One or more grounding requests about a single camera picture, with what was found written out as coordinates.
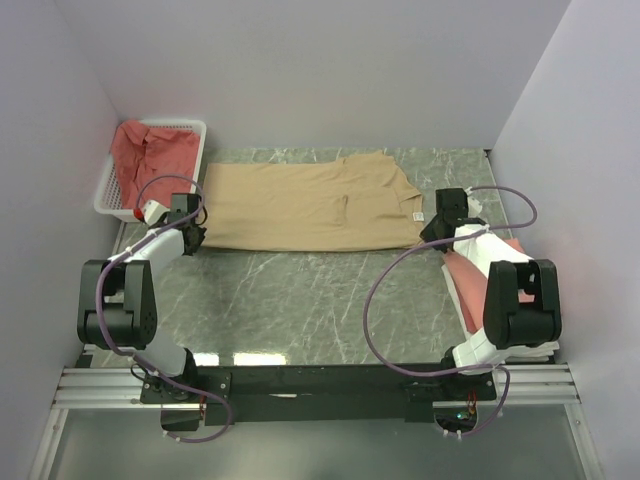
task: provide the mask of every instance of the purple cable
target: purple cable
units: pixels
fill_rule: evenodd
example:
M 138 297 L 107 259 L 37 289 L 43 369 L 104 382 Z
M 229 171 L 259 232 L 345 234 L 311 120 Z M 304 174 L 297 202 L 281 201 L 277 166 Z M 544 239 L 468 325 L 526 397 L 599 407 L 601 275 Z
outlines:
M 514 190 L 512 188 L 509 188 L 509 187 L 500 187 L 500 186 L 491 186 L 491 185 L 483 185 L 483 186 L 480 186 L 480 187 L 472 187 L 470 189 L 470 191 L 489 190 L 489 189 L 504 190 L 504 191 L 511 192 L 511 193 L 514 193 L 514 194 L 518 195 L 525 202 L 527 202 L 527 204 L 531 207 L 531 210 L 533 212 L 533 217 L 532 217 L 531 220 L 529 220 L 528 222 L 525 222 L 525 223 L 519 223 L 519 224 L 514 224 L 514 225 L 499 225 L 497 227 L 489 227 L 488 230 L 504 230 L 504 229 L 508 229 L 508 228 L 528 227 L 529 225 L 533 224 L 537 220 L 538 211 L 537 211 L 535 205 L 522 192 L 519 192 L 519 191 Z M 473 430 L 471 430 L 469 432 L 462 433 L 461 434 L 462 437 L 475 435 L 476 433 L 484 430 L 491 422 L 493 422 L 496 419 L 496 417 L 499 415 L 500 411 L 502 410 L 502 407 L 504 406 L 505 401 L 507 400 L 507 395 L 509 394 L 509 385 L 511 384 L 511 372 L 509 372 L 509 370 L 507 368 L 505 368 L 504 366 L 502 366 L 502 365 L 495 365 L 494 366 L 494 365 L 491 365 L 491 364 L 469 365 L 469 366 L 466 366 L 466 367 L 448 368 L 448 369 L 444 369 L 444 370 L 439 370 L 437 372 L 416 372 L 416 371 L 408 370 L 406 368 L 402 368 L 402 367 L 400 367 L 398 365 L 395 365 L 395 364 L 391 363 L 389 360 L 387 360 L 386 358 L 384 358 L 384 356 L 378 351 L 376 346 L 373 344 L 373 340 L 371 339 L 371 333 L 369 332 L 369 308 L 371 307 L 371 301 L 373 300 L 373 296 L 376 293 L 376 290 L 378 289 L 378 287 L 380 286 L 380 283 L 382 283 L 382 280 L 384 280 L 385 277 L 389 274 L 389 272 L 391 272 L 391 270 L 393 270 L 400 262 L 402 262 L 409 255 L 413 255 L 414 253 L 420 252 L 422 250 L 426 250 L 428 248 L 438 247 L 440 245 L 447 245 L 447 244 L 455 242 L 455 241 L 471 240 L 473 238 L 479 237 L 480 235 L 484 235 L 485 233 L 487 233 L 488 230 L 478 230 L 475 233 L 472 233 L 470 235 L 463 235 L 461 237 L 444 238 L 444 239 L 441 239 L 441 240 L 434 240 L 433 242 L 428 242 L 428 243 L 424 243 L 422 245 L 418 245 L 417 247 L 413 247 L 413 248 L 407 250 L 406 252 L 402 253 L 387 268 L 385 268 L 384 271 L 378 276 L 376 281 L 373 282 L 373 285 L 371 286 L 371 289 L 369 290 L 369 293 L 367 294 L 367 298 L 364 301 L 364 309 L 363 309 L 363 312 L 362 312 L 362 329 L 363 329 L 363 332 L 364 332 L 364 339 L 367 342 L 367 345 L 369 346 L 369 349 L 374 354 L 374 356 L 378 360 L 380 360 L 380 362 L 383 365 L 387 366 L 388 368 L 390 368 L 391 370 L 393 370 L 395 372 L 398 372 L 398 373 L 401 373 L 403 375 L 407 375 L 407 376 L 410 376 L 410 377 L 422 377 L 422 378 L 440 377 L 440 376 L 443 376 L 443 375 L 451 375 L 451 374 L 454 374 L 454 373 L 466 372 L 466 371 L 469 371 L 469 370 L 486 370 L 486 369 L 493 370 L 493 369 L 496 369 L 496 370 L 501 370 L 501 371 L 503 371 L 505 373 L 506 380 L 505 380 L 505 384 L 504 384 L 504 389 L 503 389 L 502 396 L 500 397 L 500 400 L 498 401 L 498 405 L 496 406 L 496 408 L 493 410 L 491 415 L 489 415 L 489 417 L 484 422 L 482 422 L 482 424 L 480 424 L 479 426 L 477 426 L 476 428 L 474 428 Z
M 115 353 L 116 355 L 119 356 L 130 356 L 134 359 L 135 362 L 139 363 L 140 365 L 142 365 L 144 368 L 146 368 L 149 372 L 157 372 L 157 376 L 160 377 L 162 380 L 164 380 L 166 383 L 168 383 L 169 385 L 178 388 L 180 390 L 184 390 L 185 392 L 190 392 L 196 395 L 203 395 L 207 398 L 210 398 L 211 400 L 218 402 L 220 404 L 222 404 L 222 406 L 225 408 L 225 410 L 227 411 L 227 420 L 225 422 L 225 424 L 222 426 L 222 428 L 220 428 L 220 430 L 218 430 L 216 433 L 209 435 L 208 437 L 203 437 L 203 438 L 182 438 L 179 437 L 178 435 L 176 435 L 175 433 L 170 433 L 168 432 L 167 435 L 179 442 L 182 443 L 204 443 L 204 442 L 208 442 L 210 440 L 214 440 L 216 438 L 218 438 L 220 435 L 222 435 L 224 432 L 227 431 L 227 429 L 231 426 L 231 423 L 233 422 L 233 410 L 231 409 L 231 405 L 229 405 L 229 403 L 222 397 L 211 393 L 211 392 L 206 392 L 204 390 L 200 390 L 198 388 L 193 388 L 193 387 L 189 387 L 187 385 L 182 385 L 181 383 L 176 382 L 175 380 L 173 380 L 170 377 L 167 377 L 164 373 L 160 372 L 154 365 L 150 364 L 149 362 L 147 362 L 146 360 L 138 357 L 137 355 L 130 355 L 127 352 L 123 352 L 122 350 L 120 350 L 118 348 L 118 346 L 115 344 L 115 342 L 113 341 L 113 338 L 111 338 L 111 334 L 109 333 L 109 329 L 107 328 L 107 323 L 105 321 L 104 318 L 104 309 L 103 309 L 103 289 L 104 289 L 104 281 L 106 279 L 106 277 L 109 275 L 109 272 L 116 267 L 117 265 L 121 264 L 124 260 L 126 260 L 127 258 L 129 258 L 130 256 L 132 256 L 133 254 L 135 254 L 136 252 L 140 251 L 142 248 L 144 248 L 145 246 L 147 246 L 149 243 L 151 243 L 153 240 L 155 240 L 155 238 L 166 232 L 167 230 L 170 230 L 171 228 L 174 228 L 178 225 L 181 225 L 183 223 L 188 222 L 189 220 L 196 218 L 200 212 L 202 212 L 202 209 L 204 208 L 204 192 L 202 191 L 202 188 L 200 187 L 200 185 L 198 185 L 197 182 L 195 182 L 194 180 L 192 180 L 189 177 L 186 177 L 184 175 L 180 175 L 180 174 L 166 174 L 166 175 L 159 175 L 153 179 L 151 179 L 149 182 L 147 182 L 147 184 L 142 187 L 142 189 L 140 190 L 140 192 L 138 193 L 138 198 L 136 199 L 136 208 L 139 208 L 139 204 L 140 204 L 140 199 L 142 197 L 142 193 L 147 189 L 147 187 L 149 185 L 151 185 L 153 182 L 160 180 L 161 178 L 180 178 L 182 180 L 186 180 L 188 182 L 190 182 L 192 185 L 195 185 L 196 187 L 196 191 L 198 192 L 198 195 L 200 195 L 200 204 L 198 205 L 198 208 L 195 210 L 195 212 L 187 215 L 184 218 L 181 218 L 180 220 L 177 220 L 173 223 L 170 223 L 169 225 L 165 225 L 161 228 L 159 228 L 156 232 L 154 232 L 154 234 L 152 235 L 148 235 L 146 237 L 144 237 L 142 240 L 140 240 L 139 242 L 137 242 L 135 245 L 133 245 L 132 247 L 128 247 L 123 253 L 119 254 L 118 256 L 116 256 L 113 260 L 111 260 L 107 266 L 102 270 L 102 272 L 100 273 L 100 276 L 98 277 L 98 282 L 96 284 L 96 314 L 98 315 L 98 324 L 100 326 L 100 331 L 102 332 L 102 336 L 104 338 L 105 343 L 109 346 L 109 348 L 113 351 L 113 353 Z

